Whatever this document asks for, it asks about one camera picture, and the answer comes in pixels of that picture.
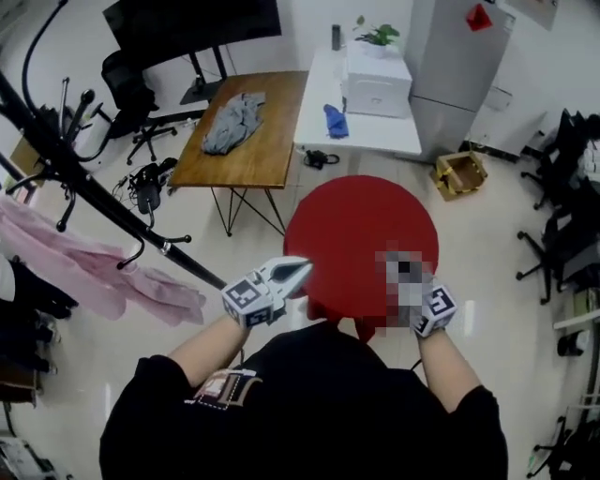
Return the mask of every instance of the chair base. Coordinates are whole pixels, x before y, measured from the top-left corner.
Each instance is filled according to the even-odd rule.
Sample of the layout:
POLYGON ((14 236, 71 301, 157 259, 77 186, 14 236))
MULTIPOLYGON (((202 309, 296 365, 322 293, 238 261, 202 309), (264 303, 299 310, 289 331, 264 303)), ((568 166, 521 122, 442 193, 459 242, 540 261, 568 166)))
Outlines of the chair base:
MULTIPOLYGON (((541 177, 539 176, 535 176, 532 175, 529 172, 521 172, 521 178, 530 178, 532 179, 541 189, 544 189, 544 181, 542 180, 541 177)), ((544 195, 542 196, 542 200, 540 200, 538 203, 536 203, 533 206, 533 210, 539 210, 540 208, 542 208, 546 202, 548 201, 548 195, 546 193, 544 193, 544 195)))
POLYGON ((544 271, 544 284, 546 287, 546 296, 540 300, 540 304, 546 305, 550 301, 552 291, 552 265, 550 263, 550 258, 548 257, 544 249, 541 248, 527 233, 519 232, 517 234, 517 238, 519 240, 525 239, 529 246, 532 248, 536 257, 540 260, 540 263, 537 264, 530 271, 525 272, 524 274, 521 272, 517 272, 517 280, 521 281, 522 279, 542 269, 544 271))
POLYGON ((556 444, 549 446, 536 445, 533 448, 534 452, 539 452, 540 450, 548 450, 550 452, 550 455, 548 455, 544 463, 542 463, 534 472, 527 473, 527 478, 534 478, 546 467, 550 468, 550 476, 552 476, 552 474, 554 474, 555 471, 560 469, 562 463, 561 451, 563 450, 566 442, 569 440, 569 437, 573 432, 565 427, 565 417, 559 417, 557 424, 559 426, 559 435, 556 444))
POLYGON ((148 129, 146 129, 145 127, 142 127, 140 133, 134 135, 133 143, 135 144, 135 146, 133 147, 133 150, 127 157, 127 165, 131 165, 133 163, 133 161, 132 161, 133 156, 136 153, 138 153, 140 148, 142 148, 145 144, 148 145, 148 150, 150 150, 150 159, 152 161, 157 161, 157 155, 155 154, 154 147, 152 146, 152 139, 154 139, 158 135, 163 135, 165 133, 171 133, 173 136, 177 135, 177 130, 175 129, 175 127, 168 127, 168 128, 161 128, 161 129, 157 129, 157 128, 158 128, 158 123, 155 123, 153 126, 151 126, 148 129))

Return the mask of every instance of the black metal table leg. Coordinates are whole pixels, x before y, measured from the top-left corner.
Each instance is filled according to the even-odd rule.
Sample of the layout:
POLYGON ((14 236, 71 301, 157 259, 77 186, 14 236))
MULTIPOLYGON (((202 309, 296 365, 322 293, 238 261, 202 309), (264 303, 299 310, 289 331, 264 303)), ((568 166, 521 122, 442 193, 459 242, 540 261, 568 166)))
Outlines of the black metal table leg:
POLYGON ((279 214, 278 208, 275 205, 275 200, 273 200, 273 195, 271 195, 271 190, 268 188, 264 189, 264 193, 266 193, 266 198, 269 199, 273 210, 275 211, 275 215, 277 215, 277 220, 279 220, 279 225, 281 225, 281 230, 285 232, 285 225, 283 224, 283 220, 281 219, 281 215, 279 214))
POLYGON ((246 198, 246 194, 248 193, 248 189, 246 188, 244 190, 244 193, 242 195, 240 195, 233 188, 230 188, 231 194, 230 194, 230 199, 229 199, 229 214, 227 216, 227 223, 225 223, 225 217, 223 216, 221 207, 218 204, 217 195, 215 195, 215 190, 211 187, 210 191, 212 192, 213 198, 215 199, 215 205, 217 206, 218 215, 220 216, 221 222, 223 223, 223 228, 225 229, 225 233, 227 234, 227 236, 232 236, 233 235, 232 234, 233 223, 235 222, 235 219, 237 218, 237 214, 240 211, 242 202, 246 202, 245 198, 246 198), (235 213, 233 214, 233 218, 232 218, 233 194, 237 195, 240 198, 240 203, 237 205, 237 209, 235 210, 235 213))
POLYGON ((233 192, 235 195, 237 195, 237 197, 239 197, 240 202, 244 202, 247 206, 249 206, 252 210, 254 210, 254 212, 256 213, 256 215, 258 215, 260 218, 262 218, 265 222, 267 222, 269 225, 271 225, 271 227, 273 227, 277 233, 279 233, 280 235, 285 236, 285 232, 281 231, 271 220, 269 220, 267 217, 265 217, 261 212, 259 212, 256 208, 254 208, 254 206, 248 201, 246 200, 242 195, 240 195, 239 193, 237 193, 236 191, 233 192))
POLYGON ((246 200, 246 194, 248 193, 248 189, 244 189, 244 193, 242 193, 241 195, 235 191, 234 188, 230 188, 230 199, 229 199, 229 212, 227 215, 227 221, 225 221, 225 217, 223 216, 223 212, 221 210, 220 205, 218 204, 218 200, 217 200, 217 195, 215 194, 215 190, 211 187, 210 191, 213 194, 213 198, 215 199, 215 204, 217 205, 217 210, 218 210, 218 215, 221 218, 221 223, 223 224, 223 228, 225 229, 225 233, 227 234, 227 236, 232 236, 232 228, 233 228, 233 224, 235 222, 235 219, 237 218, 237 214, 240 211, 240 208, 242 206, 242 203, 245 203, 247 206, 249 206, 260 218, 262 218, 265 222, 267 222, 269 225, 271 225, 271 227, 273 227, 277 233, 281 234, 281 235, 285 235, 285 225, 283 224, 283 220, 281 219, 281 215, 279 214, 278 208, 275 205, 275 201, 273 200, 273 195, 271 195, 271 192, 268 190, 268 188, 266 188, 264 190, 264 192, 266 193, 266 197, 267 199, 269 199, 269 203, 271 203, 271 206, 273 207, 273 210, 275 211, 275 215, 277 216, 277 220, 279 221, 279 224, 281 225, 281 230, 279 229, 278 226, 276 226, 271 220, 269 220, 265 215, 263 215, 261 212, 259 212, 254 205, 252 205, 248 200, 246 200), (235 209, 235 213, 233 213, 232 216, 232 211, 233 211, 233 195, 235 195, 237 198, 240 199, 240 203, 237 204, 237 208, 235 209))

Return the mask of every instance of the wooden tabletop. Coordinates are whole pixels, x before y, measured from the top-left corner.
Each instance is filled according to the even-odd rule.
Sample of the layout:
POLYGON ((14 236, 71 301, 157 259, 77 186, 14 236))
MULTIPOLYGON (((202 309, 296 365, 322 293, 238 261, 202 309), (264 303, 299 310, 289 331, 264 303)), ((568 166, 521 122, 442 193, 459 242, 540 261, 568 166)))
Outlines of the wooden tabletop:
POLYGON ((285 188, 293 135, 308 74, 304 71, 257 73, 230 77, 220 87, 187 141, 172 175, 172 187, 285 188), (226 156, 206 155, 204 136, 219 107, 241 93, 266 94, 262 125, 226 156))

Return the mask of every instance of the red object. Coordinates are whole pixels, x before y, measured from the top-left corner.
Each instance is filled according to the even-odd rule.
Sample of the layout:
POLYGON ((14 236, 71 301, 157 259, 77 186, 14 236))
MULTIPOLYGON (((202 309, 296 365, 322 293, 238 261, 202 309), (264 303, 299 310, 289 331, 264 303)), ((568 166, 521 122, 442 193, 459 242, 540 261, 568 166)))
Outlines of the red object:
POLYGON ((477 4, 477 6, 473 7, 469 12, 469 15, 467 15, 467 23, 474 32, 494 26, 486 9, 481 4, 477 4))
POLYGON ((423 205, 399 185, 362 175, 328 182, 301 201, 283 251, 314 263, 303 289, 308 317, 353 318, 363 341, 398 314, 387 306, 378 252, 421 252, 432 273, 439 255, 438 234, 423 205))

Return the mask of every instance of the white floor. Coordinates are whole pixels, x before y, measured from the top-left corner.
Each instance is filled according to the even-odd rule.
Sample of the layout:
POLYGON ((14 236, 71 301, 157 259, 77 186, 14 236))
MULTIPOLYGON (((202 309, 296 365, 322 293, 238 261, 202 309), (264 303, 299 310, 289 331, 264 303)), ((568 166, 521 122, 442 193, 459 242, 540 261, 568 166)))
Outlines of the white floor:
MULTIPOLYGON (((159 158, 178 157, 188 130, 177 137, 155 141, 159 158)), ((114 147, 118 159, 97 175, 108 190, 133 167, 149 160, 147 149, 135 157, 133 167, 123 160, 130 144, 114 147)), ((502 426, 510 453, 510 478, 524 478, 533 446, 551 436, 562 413, 563 385, 569 365, 555 353, 552 330, 553 307, 540 307, 541 278, 517 282, 517 270, 533 266, 535 258, 517 231, 540 232, 548 212, 534 212, 539 192, 521 180, 522 166, 489 159, 489 179, 470 198, 444 202, 428 177, 429 168, 379 154, 365 153, 359 163, 342 153, 337 166, 322 172, 301 165, 296 155, 289 186, 275 192, 279 210, 288 221, 302 198, 329 179, 349 173, 381 176, 397 182, 415 195, 429 211, 440 239, 438 276, 461 304, 449 331, 483 383, 497 396, 502 426)), ((270 212, 261 192, 249 194, 252 202, 270 212)), ((225 279, 235 279, 249 269, 281 254, 282 238, 247 207, 242 207, 227 238, 218 218, 210 190, 182 189, 171 198, 162 196, 156 230, 169 236, 189 233, 193 242, 183 249, 225 279)), ((223 204, 229 200, 220 191, 223 204)), ((41 191, 37 208, 59 218, 66 203, 58 186, 41 191)), ((272 212, 270 218, 275 220, 272 212)), ((78 200, 69 228, 129 250, 135 241, 117 230, 84 201, 78 200)), ((221 313, 218 292, 165 260, 150 247, 144 264, 194 282, 208 297, 207 321, 221 313)), ((251 335, 247 352, 253 353, 276 333, 298 328, 306 322, 301 300, 291 313, 272 327, 261 326, 251 335)), ((37 407, 15 406, 15 428, 37 452, 68 469, 78 479, 99 478, 98 439, 112 405, 131 378, 137 360, 153 353, 168 353, 198 331, 185 324, 170 328, 129 305, 122 320, 110 322, 79 308, 69 322, 59 323, 61 344, 53 349, 59 374, 44 382, 37 407)), ((380 332, 371 346, 389 367, 410 368, 418 359, 414 338, 408 330, 380 332)))

